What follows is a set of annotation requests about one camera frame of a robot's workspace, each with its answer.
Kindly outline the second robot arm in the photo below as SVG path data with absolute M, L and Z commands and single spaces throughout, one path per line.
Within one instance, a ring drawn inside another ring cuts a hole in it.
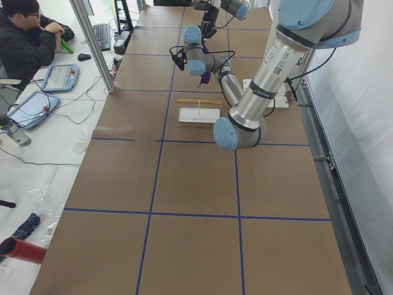
M 244 20 L 250 11 L 251 5 L 249 1 L 239 0 L 211 0 L 211 1 L 195 1 L 194 9 L 204 12 L 200 30 L 203 39 L 210 39 L 217 33 L 216 21 L 219 10 L 223 9 L 238 20 Z

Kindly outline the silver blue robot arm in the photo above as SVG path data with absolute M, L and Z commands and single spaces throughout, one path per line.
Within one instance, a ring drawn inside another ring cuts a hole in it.
M 330 49 L 359 40 L 363 1 L 281 1 L 276 39 L 247 89 L 232 73 L 228 59 L 206 52 L 198 26 L 184 31 L 188 72 L 211 72 L 222 87 L 230 110 L 214 123 L 214 140 L 222 149 L 253 148 L 266 137 L 263 112 L 289 77 L 300 57 L 311 49 Z

